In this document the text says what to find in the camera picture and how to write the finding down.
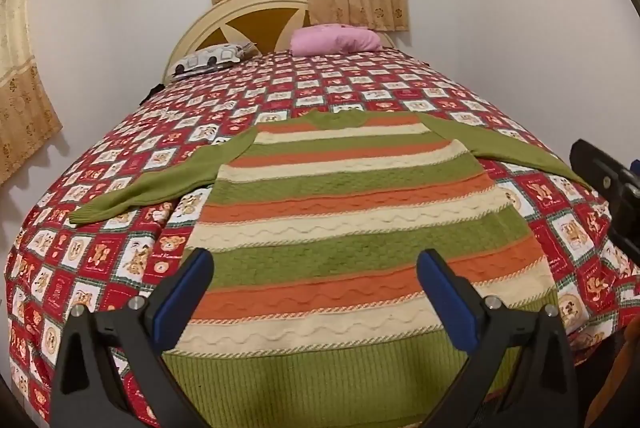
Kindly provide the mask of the green orange cream striped sweater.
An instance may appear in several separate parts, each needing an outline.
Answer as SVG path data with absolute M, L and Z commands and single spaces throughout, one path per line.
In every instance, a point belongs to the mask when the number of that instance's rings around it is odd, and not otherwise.
M 416 277 L 436 250 L 482 295 L 585 321 L 556 283 L 591 255 L 578 177 L 541 148 L 418 113 L 262 123 L 75 211 L 111 223 L 177 200 L 215 275 L 166 359 L 215 427 L 402 427 L 463 362 Z

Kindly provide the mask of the red patchwork bear bedspread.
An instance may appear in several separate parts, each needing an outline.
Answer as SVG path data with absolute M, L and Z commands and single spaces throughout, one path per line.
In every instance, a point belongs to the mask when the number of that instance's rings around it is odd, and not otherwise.
M 75 305 L 92 312 L 147 295 L 189 255 L 157 271 L 165 238 L 189 235 L 193 223 L 177 200 L 137 208 L 111 222 L 76 224 L 79 210 L 145 174 L 188 160 L 262 123 L 306 114 L 418 113 L 494 131 L 549 151 L 490 102 L 400 50 L 346 56 L 271 53 L 231 69 L 172 84 L 83 154 L 42 196 L 16 237 L 6 267 L 10 370 L 42 417 L 51 414 L 52 380 L 63 325 Z M 579 288 L 585 321 L 564 323 L 584 352 L 639 314 L 639 269 L 606 235 L 608 205 L 582 185 L 594 234 L 591 255 L 556 283 Z

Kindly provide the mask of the beige side curtain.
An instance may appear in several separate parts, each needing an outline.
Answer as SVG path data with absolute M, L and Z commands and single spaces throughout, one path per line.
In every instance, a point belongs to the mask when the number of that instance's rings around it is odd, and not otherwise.
M 38 71 L 29 36 L 28 0 L 1 0 L 1 180 L 62 130 Z

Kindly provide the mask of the grey white patterned pillow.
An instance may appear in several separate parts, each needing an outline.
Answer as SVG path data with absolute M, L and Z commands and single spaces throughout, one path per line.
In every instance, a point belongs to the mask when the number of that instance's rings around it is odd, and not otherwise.
M 201 73 L 231 68 L 259 55 L 260 52 L 253 42 L 225 43 L 204 47 L 170 65 L 166 72 L 165 82 L 170 83 Z

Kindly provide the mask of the pink pillow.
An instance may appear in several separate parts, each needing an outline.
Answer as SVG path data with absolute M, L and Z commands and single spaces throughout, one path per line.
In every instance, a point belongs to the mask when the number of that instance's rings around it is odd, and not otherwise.
M 382 50 L 381 38 L 364 27 L 315 24 L 293 32 L 290 51 L 296 57 L 352 54 Z

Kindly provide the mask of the cream wooden headboard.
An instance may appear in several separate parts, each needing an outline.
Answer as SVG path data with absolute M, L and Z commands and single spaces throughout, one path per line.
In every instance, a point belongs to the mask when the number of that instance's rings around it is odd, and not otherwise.
M 309 27 L 307 0 L 223 0 L 202 15 L 171 52 L 164 82 L 179 59 L 206 46 L 253 42 L 260 54 L 290 48 L 295 30 Z

